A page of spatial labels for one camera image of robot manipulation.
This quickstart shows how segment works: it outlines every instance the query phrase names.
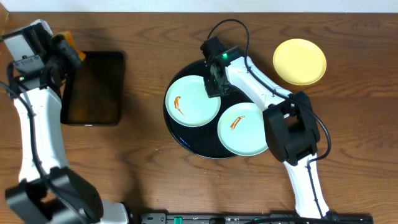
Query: black plate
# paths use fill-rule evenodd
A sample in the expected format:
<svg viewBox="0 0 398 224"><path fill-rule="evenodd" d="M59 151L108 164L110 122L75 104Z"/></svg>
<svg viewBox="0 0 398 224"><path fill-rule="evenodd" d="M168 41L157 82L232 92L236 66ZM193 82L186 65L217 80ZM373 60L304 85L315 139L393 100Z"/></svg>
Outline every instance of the black plate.
<svg viewBox="0 0 398 224"><path fill-rule="evenodd" d="M181 70L173 78L173 80L170 82L169 87L167 87L166 93L169 90L170 86L179 78L188 75L199 75L203 77L209 74L209 72L210 71L205 67L204 60L194 62ZM174 139L177 140L177 142L180 143L181 146L195 154L212 159L223 159L236 156L236 154L227 150L218 138L217 124L221 115L229 107L237 103L252 103L252 101L243 92L237 90L230 93L228 96L222 96L220 110L216 117L208 124L195 128L186 127L174 121L167 112L165 100L166 95L163 100L163 114L167 128L169 129Z"/></svg>

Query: wooden table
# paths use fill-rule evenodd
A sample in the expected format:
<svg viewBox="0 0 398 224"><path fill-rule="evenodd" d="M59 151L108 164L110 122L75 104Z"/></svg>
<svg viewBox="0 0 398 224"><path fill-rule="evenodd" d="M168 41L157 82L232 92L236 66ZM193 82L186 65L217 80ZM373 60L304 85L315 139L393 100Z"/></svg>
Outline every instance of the wooden table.
<svg viewBox="0 0 398 224"><path fill-rule="evenodd" d="M71 30L82 50L127 54L123 117L115 127L62 126L71 168L102 198L135 212L269 213L293 211L285 167L269 151L212 160L182 148L167 131L165 90L184 66L203 58L209 30L229 17L251 32L249 55L282 87L305 91L331 133L330 156L318 163L324 198L338 213L369 213L398 222L398 17L392 14L19 13L8 29L37 18L53 31ZM215 32L228 47L244 47L237 24ZM303 38L325 53L328 68L316 84L293 86L274 72L272 55L285 40ZM1 44L1 80L11 58ZM17 184L19 118L0 91L0 190ZM318 144L325 151L325 138ZM0 194L1 223L20 223Z"/></svg>

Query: white wall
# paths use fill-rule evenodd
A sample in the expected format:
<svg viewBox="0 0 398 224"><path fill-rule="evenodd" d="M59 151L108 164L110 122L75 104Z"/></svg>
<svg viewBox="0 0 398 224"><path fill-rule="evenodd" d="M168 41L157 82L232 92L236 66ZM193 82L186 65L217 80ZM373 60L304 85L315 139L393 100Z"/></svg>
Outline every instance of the white wall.
<svg viewBox="0 0 398 224"><path fill-rule="evenodd" d="M398 12L398 0L0 0L10 12Z"/></svg>

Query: yellow plate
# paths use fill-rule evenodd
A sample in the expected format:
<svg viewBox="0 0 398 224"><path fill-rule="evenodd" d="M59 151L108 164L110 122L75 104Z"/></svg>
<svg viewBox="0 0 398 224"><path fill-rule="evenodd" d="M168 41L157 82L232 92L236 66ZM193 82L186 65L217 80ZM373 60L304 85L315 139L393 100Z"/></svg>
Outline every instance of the yellow plate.
<svg viewBox="0 0 398 224"><path fill-rule="evenodd" d="M303 39L291 39L276 48L274 67L279 76L288 83L309 85L325 74L326 58L314 43Z"/></svg>

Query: cable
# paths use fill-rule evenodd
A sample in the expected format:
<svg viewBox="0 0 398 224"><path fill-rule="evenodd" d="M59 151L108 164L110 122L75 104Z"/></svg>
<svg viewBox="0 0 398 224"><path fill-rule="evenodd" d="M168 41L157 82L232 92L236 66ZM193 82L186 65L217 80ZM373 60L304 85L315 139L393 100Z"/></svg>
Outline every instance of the cable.
<svg viewBox="0 0 398 224"><path fill-rule="evenodd" d="M261 223L273 223L273 222L294 222L294 223L316 223L316 224L344 224L338 221L332 220L320 220L317 218L301 218L301 217L278 217L278 218L262 218L247 222L245 224L261 224Z"/></svg>
<svg viewBox="0 0 398 224"><path fill-rule="evenodd" d="M237 23L241 24L241 25L244 27L244 29L246 30L246 35L247 35L247 37L248 37L248 41L246 42L246 50L245 50L245 52L244 52L244 64L245 64L245 66L246 66L248 72L249 72L259 83L261 83L263 86L265 86L272 94L274 94L274 95L276 95L276 96L279 96L279 97L281 97L282 99L291 102L292 104L302 106L302 108L303 108L306 112L308 112L311 116L313 116L313 117L315 118L315 120L316 120L316 121L319 123L319 125L321 126L323 132L325 132L326 140L327 140L327 143L328 143L328 147L327 147L327 149L326 149L326 152L324 153L324 155L319 156L319 157L314 158L314 159L310 159L310 160L307 162L307 169L308 169L308 174L309 174L309 176L310 176L310 182L311 182L312 192L313 192L313 195L314 195L314 201L315 201L315 203L316 203L316 205L317 205L317 208L318 208L318 211L319 211L319 214L320 214L321 218L323 218L322 210L321 210L321 208L320 208L320 206L319 206L317 193L316 193L316 191L315 191L315 186L314 186L313 179L312 179L310 163L311 163L311 162L314 162L314 161L319 161L319 160L321 160L321 159L324 159L324 158L326 158L326 156L329 155L329 153L330 153L330 151L331 151L331 139L330 139L329 131L327 130L325 124L323 124L322 120L321 120L321 119L320 119L320 118L319 118L307 105L305 105L304 103L302 103L302 102L300 102L300 101L294 100L294 99L293 99L293 95L289 95L289 97L286 97L286 96L284 96L284 95L278 93L276 89L272 89L270 86L268 86L266 83L264 83L260 78L258 78L256 74L254 74L254 72L251 70L250 66L248 65L248 51L249 51L249 44L250 44L250 33L249 33L248 27L247 27L242 21L239 21L239 20L237 20L237 19L225 19L225 20L223 20L223 21L217 23L217 25L215 25L214 28L212 28L212 30L210 31L209 35L207 36L207 39L209 39L209 38L211 37L211 34L213 33L213 31L214 31L219 25L223 24L224 22L229 22L229 21L231 21L231 22L237 22Z"/></svg>
<svg viewBox="0 0 398 224"><path fill-rule="evenodd" d="M71 203L69 203L67 200L65 200L61 196L61 194L59 193L57 188L47 178L47 174L45 173L45 171L44 171L44 169L43 169L43 167L41 165L39 156L37 154L36 142L35 142L36 141L36 138L35 138L35 126L34 126L34 118L33 118L34 117L34 112L33 112L32 108L27 104L27 102L24 99L22 99L21 96L16 94L5 83L0 82L0 86L5 88L11 95L16 97L25 106L25 108L27 110L27 116L29 118L30 147L32 149L32 160L33 160L33 163L36 166L37 172L40 175L40 179L42 180L42 182L44 183L46 188L50 189L54 193L54 195L59 199L59 201L61 201L69 210L71 210L79 218L79 220L82 223L87 224L86 220L80 215L79 211Z"/></svg>

